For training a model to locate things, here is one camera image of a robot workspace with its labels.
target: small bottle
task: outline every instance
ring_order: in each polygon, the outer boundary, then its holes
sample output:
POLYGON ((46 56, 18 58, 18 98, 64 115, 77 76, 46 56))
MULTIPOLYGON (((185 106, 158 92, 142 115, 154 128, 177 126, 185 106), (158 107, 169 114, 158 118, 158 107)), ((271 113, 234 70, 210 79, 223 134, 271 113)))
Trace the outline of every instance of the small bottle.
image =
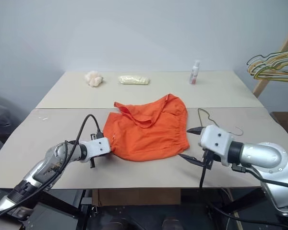
POLYGON ((200 69, 200 63, 201 62, 199 60, 195 60, 194 66, 192 67, 192 72, 191 72, 190 82, 189 82, 191 85, 194 85, 196 83, 197 74, 200 69))

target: orange garment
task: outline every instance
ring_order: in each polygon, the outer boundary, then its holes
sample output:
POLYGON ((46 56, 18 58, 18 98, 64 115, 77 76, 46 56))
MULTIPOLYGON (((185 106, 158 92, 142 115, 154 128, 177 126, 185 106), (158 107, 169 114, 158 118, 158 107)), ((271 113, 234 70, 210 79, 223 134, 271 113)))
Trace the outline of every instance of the orange garment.
POLYGON ((182 100, 168 94, 143 105, 114 103, 121 114, 110 113, 104 135, 115 155, 130 161, 175 156, 189 148, 187 110, 182 100))

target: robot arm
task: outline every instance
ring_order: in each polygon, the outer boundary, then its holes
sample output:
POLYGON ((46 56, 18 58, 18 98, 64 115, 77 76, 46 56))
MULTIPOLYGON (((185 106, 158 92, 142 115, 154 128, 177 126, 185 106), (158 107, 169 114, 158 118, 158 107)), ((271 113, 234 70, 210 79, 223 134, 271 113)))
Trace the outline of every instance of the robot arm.
MULTIPOLYGON (((65 152, 65 143, 60 143, 50 148, 43 160, 37 163, 30 172, 22 179, 22 181, 13 190, 0 200, 0 211, 12 207, 21 200, 25 199, 41 187, 47 180, 54 176, 56 171, 64 163, 65 157, 68 157, 73 144, 67 142, 67 150, 65 152)), ((80 142, 73 152, 70 162, 80 161, 88 162, 90 159, 111 152, 111 147, 107 138, 99 138, 91 141, 80 142)), ((57 180, 58 176, 49 186, 49 190, 57 180)), ((33 212, 31 206, 19 206, 11 210, 8 214, 19 220, 27 219, 33 212)))
MULTIPOLYGON (((288 155, 279 145, 269 142, 241 143, 215 125, 201 131, 199 146, 218 156, 222 165, 233 169, 252 168, 261 178, 288 184, 288 155)), ((288 187, 261 182, 262 189, 279 215, 288 217, 288 187)))

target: tabletop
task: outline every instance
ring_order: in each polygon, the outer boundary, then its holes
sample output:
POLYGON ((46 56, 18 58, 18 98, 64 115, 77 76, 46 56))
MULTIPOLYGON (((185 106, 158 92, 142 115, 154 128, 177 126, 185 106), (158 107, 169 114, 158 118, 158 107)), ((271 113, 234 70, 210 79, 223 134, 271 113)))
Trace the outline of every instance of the tabletop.
MULTIPOLYGON (((242 136, 237 141, 259 143, 273 142, 283 146, 288 153, 288 134, 276 123, 267 110, 252 108, 206 108, 221 128, 242 136)), ((46 151, 66 140, 74 140, 84 117, 94 114, 100 127, 104 126, 109 112, 117 109, 34 109, 12 133, 0 151, 0 188, 14 187, 41 159, 46 151)), ((203 124, 211 124, 203 114, 203 124)), ((197 108, 188 108, 187 128, 200 125, 197 108)), ((89 140, 96 132, 91 120, 84 128, 81 140, 89 140)), ((202 149, 197 145, 199 136, 187 134, 190 148, 185 154, 201 159, 202 149)), ((129 188, 129 187, 198 187, 202 168, 188 163, 180 156, 145 162, 125 161, 110 154, 96 158, 96 168, 90 164, 72 162, 54 188, 129 188)), ((249 174, 233 172, 219 162, 205 177, 206 187, 259 186, 259 181, 249 174)))
POLYGON ((113 108, 122 104, 145 104, 171 93, 187 108, 263 107, 233 71, 199 72, 195 85, 190 72, 101 72, 104 82, 91 88, 85 72, 66 72, 36 108, 113 108), (123 85, 121 75, 148 77, 148 85, 123 85))

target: orange cloth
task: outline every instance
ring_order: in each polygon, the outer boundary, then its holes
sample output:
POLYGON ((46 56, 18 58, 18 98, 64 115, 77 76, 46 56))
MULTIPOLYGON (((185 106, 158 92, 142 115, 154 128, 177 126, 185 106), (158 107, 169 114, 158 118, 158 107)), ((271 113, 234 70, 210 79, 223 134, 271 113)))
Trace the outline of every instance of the orange cloth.
POLYGON ((114 103, 121 114, 110 113, 104 135, 117 156, 149 161, 175 156, 189 148, 186 106, 172 94, 143 105, 114 103))

